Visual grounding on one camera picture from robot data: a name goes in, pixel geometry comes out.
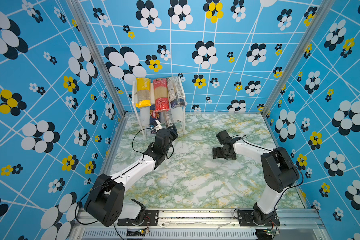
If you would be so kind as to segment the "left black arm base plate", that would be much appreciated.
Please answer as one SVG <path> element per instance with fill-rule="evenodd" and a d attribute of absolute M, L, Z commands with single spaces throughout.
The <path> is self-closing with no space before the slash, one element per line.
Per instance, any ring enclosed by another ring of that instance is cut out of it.
<path fill-rule="evenodd" d="M 134 219 L 119 218 L 118 226 L 128 227 L 151 227 L 157 226 L 159 219 L 159 210 L 145 210 L 137 215 Z"/>

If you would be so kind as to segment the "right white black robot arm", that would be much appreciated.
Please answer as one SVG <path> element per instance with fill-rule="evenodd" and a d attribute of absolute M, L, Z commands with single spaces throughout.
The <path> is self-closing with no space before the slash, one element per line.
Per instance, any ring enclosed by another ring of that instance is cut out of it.
<path fill-rule="evenodd" d="M 246 141 L 241 136 L 230 136 L 227 131 L 216 135 L 219 148 L 213 148 L 213 159 L 235 160 L 243 155 L 262 164 L 266 182 L 265 190 L 254 204 L 253 218 L 257 225 L 264 225 L 276 215 L 276 207 L 284 193 L 299 180 L 299 169 L 282 147 L 267 149 Z"/>

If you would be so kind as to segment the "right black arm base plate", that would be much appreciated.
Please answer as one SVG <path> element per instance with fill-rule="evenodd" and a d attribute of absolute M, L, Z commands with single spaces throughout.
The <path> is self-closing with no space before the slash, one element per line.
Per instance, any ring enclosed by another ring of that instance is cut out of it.
<path fill-rule="evenodd" d="M 263 214 L 258 210 L 238 210 L 235 211 L 234 216 L 241 227 L 279 227 L 281 225 L 275 211 Z"/>

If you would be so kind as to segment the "yellow spaghetti bag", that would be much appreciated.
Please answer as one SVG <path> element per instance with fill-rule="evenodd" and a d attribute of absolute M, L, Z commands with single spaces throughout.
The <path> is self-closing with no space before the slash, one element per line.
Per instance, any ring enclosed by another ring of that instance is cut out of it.
<path fill-rule="evenodd" d="M 151 80 L 148 78 L 137 78 L 136 107 L 141 109 L 151 106 Z"/>

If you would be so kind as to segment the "dark blue spaghetti bag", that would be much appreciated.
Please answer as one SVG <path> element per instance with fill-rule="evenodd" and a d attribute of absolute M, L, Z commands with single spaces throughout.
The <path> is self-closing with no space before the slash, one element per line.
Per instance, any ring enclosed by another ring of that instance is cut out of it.
<path fill-rule="evenodd" d="M 155 120 L 160 121 L 160 114 L 155 112 L 156 107 L 150 106 L 150 122 L 149 126 L 155 122 Z"/>

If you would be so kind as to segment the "red spaghetti bag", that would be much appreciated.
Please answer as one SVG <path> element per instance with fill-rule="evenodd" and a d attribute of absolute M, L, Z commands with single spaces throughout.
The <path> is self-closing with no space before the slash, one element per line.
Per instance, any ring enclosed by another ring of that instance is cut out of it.
<path fill-rule="evenodd" d="M 155 112 L 166 112 L 170 110 L 168 98 L 168 86 L 166 79 L 153 80 L 155 95 Z"/>

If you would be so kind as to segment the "clear noodle bag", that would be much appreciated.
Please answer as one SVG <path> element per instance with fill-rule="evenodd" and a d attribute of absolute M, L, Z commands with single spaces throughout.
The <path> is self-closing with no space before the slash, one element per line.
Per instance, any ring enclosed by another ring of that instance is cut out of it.
<path fill-rule="evenodd" d="M 175 125 L 175 122 L 173 120 L 171 111 L 166 111 L 163 114 L 164 114 L 164 120 L 165 120 L 166 128 L 167 129 L 175 129 L 176 125 Z"/>
<path fill-rule="evenodd" d="M 169 101 L 172 109 L 185 107 L 186 100 L 182 90 L 181 80 L 179 77 L 168 77 L 167 88 L 169 93 Z"/>

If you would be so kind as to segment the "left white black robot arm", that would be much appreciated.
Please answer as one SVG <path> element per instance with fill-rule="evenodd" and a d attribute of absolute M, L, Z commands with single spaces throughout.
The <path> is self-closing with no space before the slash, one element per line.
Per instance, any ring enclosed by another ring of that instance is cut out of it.
<path fill-rule="evenodd" d="M 143 223 L 146 206 L 137 200 L 125 201 L 125 193 L 139 179 L 153 172 L 169 158 L 168 152 L 177 138 L 175 126 L 158 130 L 155 141 L 149 144 L 136 162 L 118 173 L 110 176 L 102 174 L 96 179 L 84 210 L 105 227 L 119 220 L 134 225 Z"/>

